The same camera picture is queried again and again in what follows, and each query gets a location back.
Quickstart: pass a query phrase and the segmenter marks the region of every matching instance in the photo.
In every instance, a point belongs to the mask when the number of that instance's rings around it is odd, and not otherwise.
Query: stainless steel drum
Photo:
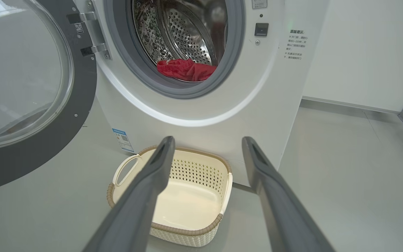
[[[192,59],[217,66],[225,51],[224,0],[133,0],[133,19],[139,41],[155,64]]]

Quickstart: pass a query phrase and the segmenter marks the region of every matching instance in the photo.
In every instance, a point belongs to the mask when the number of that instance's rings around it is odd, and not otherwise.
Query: qr code
[[[81,23],[74,24],[76,27],[77,33],[83,33],[83,26]]]

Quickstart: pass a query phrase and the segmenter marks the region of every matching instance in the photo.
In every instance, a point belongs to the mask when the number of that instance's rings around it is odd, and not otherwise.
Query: door hinge
[[[85,12],[74,13],[67,16],[71,24],[85,22],[91,36],[93,46],[81,49],[83,55],[101,53],[104,59],[112,59],[110,49],[106,43],[105,33],[99,23],[99,14],[92,0],[86,1]]]

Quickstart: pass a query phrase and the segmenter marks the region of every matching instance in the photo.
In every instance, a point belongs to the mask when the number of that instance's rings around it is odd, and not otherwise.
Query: sticker
[[[77,33],[83,33],[83,26],[81,23],[74,24],[76,27]]]
[[[127,134],[124,131],[120,131],[118,129],[112,129],[113,133],[115,134],[116,138],[118,139],[119,145],[123,150],[128,152],[133,152],[133,147],[130,141],[128,140]]]
[[[267,0],[251,0],[253,9],[267,8]]]
[[[304,30],[290,30],[287,46],[285,46],[284,59],[298,61],[303,59],[307,39],[308,37],[304,33]]]

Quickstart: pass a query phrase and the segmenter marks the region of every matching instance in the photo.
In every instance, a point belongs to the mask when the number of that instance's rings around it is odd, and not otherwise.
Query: washing machine door
[[[0,0],[0,186],[77,134],[96,92],[96,59],[72,0]]]

